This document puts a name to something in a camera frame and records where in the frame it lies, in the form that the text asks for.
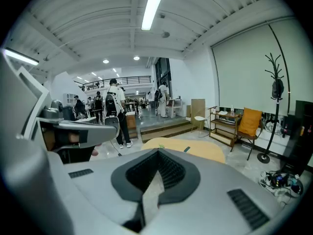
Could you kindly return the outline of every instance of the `white sneakers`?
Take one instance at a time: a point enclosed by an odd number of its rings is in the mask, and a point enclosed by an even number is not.
[[[131,148],[132,145],[133,145],[133,141],[131,141],[130,143],[126,143],[126,147],[127,147],[127,148]],[[124,145],[120,144],[120,145],[119,145],[119,148],[120,148],[120,149],[123,149],[123,148],[124,148]]]
[[[132,145],[133,145],[133,141],[131,141],[130,143],[126,144],[127,148],[131,148]]]

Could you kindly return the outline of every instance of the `tiled floor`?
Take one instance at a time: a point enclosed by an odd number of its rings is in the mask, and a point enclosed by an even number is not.
[[[152,124],[160,124],[164,120],[160,118],[155,118],[155,115],[151,111],[143,111],[142,112],[143,116],[146,117],[141,117],[140,119],[138,118],[136,120],[136,123],[138,125],[138,139],[133,139],[133,146],[131,148],[124,148],[124,149],[119,149],[119,145],[116,142],[116,140],[112,140],[112,144],[110,141],[103,143],[101,146],[97,147],[96,149],[99,152],[99,155],[96,157],[91,157],[91,161],[93,160],[99,160],[99,159],[107,159],[111,157],[116,157],[117,156],[117,151],[115,148],[122,154],[130,154],[133,152],[137,152],[141,150],[141,147],[143,145],[141,141],[141,136],[140,136],[140,127],[145,127],[149,126]],[[204,136],[207,134],[207,131],[201,131],[201,136]],[[208,141],[208,142],[213,142],[217,144],[223,151],[225,155],[225,163],[233,168],[235,168],[237,171],[241,172],[244,174],[246,177],[254,181],[256,184],[259,181],[260,174],[262,171],[271,171],[271,170],[279,170],[280,169],[280,161],[277,158],[270,157],[270,162],[268,164],[262,164],[258,161],[257,159],[257,154],[259,153],[256,150],[253,150],[249,161],[247,161],[247,157],[249,154],[250,149],[248,147],[245,147],[241,144],[236,144],[233,148],[233,151],[230,152],[230,147],[215,140],[210,138],[209,136],[206,136],[204,138],[199,138],[199,132],[194,131],[194,132],[188,132],[184,133],[175,137],[172,137],[173,139],[184,139],[184,140],[201,140],[201,141]],[[311,180],[313,179],[313,175],[308,172],[304,171],[303,174],[300,177],[300,180],[306,189],[306,187],[309,185]],[[153,218],[153,216],[157,212],[157,197],[159,194],[161,194],[164,191],[164,187],[162,184],[162,178],[159,174],[157,174],[154,178],[154,180],[151,182],[149,188],[147,189],[146,193],[144,194],[144,209],[145,209],[145,216],[146,216],[146,221],[149,222]],[[289,203],[293,201],[294,199],[290,199],[287,196],[279,196],[277,198],[278,202],[285,201]]]

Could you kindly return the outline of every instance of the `coat rack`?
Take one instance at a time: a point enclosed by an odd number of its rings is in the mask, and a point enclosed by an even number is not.
[[[274,137],[274,134],[275,134],[275,129],[276,129],[276,124],[277,124],[277,120],[278,120],[278,111],[279,111],[279,101],[282,100],[281,98],[281,94],[283,93],[283,89],[282,88],[279,88],[279,82],[281,78],[283,78],[284,76],[281,76],[279,77],[278,76],[278,73],[282,70],[278,70],[279,68],[279,64],[278,66],[276,67],[276,61],[277,59],[280,57],[280,55],[274,60],[273,58],[273,55],[272,53],[270,53],[270,58],[265,55],[268,60],[272,63],[273,65],[273,68],[274,68],[274,73],[269,71],[269,70],[265,70],[266,72],[269,72],[271,73],[271,77],[275,80],[275,85],[276,85],[276,98],[274,97],[271,97],[271,99],[274,99],[274,100],[277,100],[277,103],[276,103],[276,114],[275,114],[275,121],[274,121],[274,126],[273,126],[273,130],[272,130],[272,134],[270,136],[270,139],[269,139],[269,142],[268,142],[268,147],[266,148],[266,151],[264,153],[259,153],[257,158],[260,162],[264,163],[264,164],[268,164],[269,163],[269,156],[268,156],[268,150],[269,150],[269,147],[272,143],[272,140],[273,140],[273,137]]]

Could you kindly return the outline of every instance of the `railing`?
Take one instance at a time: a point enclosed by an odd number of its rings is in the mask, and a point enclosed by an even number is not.
[[[93,89],[99,89],[103,87],[109,87],[110,86],[110,80],[111,79],[104,79],[104,80],[97,80],[94,82],[82,84],[77,81],[75,83],[81,88],[83,91],[89,91]],[[131,85],[131,84],[145,84],[145,83],[151,83],[151,76],[128,76],[128,77],[118,77],[116,78],[118,84],[120,86],[123,86],[125,84]]]

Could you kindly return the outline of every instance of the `recessed ceiling light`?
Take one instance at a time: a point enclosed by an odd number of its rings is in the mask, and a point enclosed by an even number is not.
[[[22,60],[22,61],[27,62],[27,63],[32,64],[32,65],[38,65],[39,64],[39,61],[37,61],[36,59],[33,59],[31,57],[27,57],[26,55],[23,55],[22,53],[19,53],[19,52],[12,50],[10,48],[5,49],[3,51],[3,53],[7,56],[14,57],[16,59]]]
[[[153,19],[157,12],[158,5],[160,4],[161,0],[148,0],[145,14],[143,16],[143,21],[141,25],[142,30],[150,30]]]

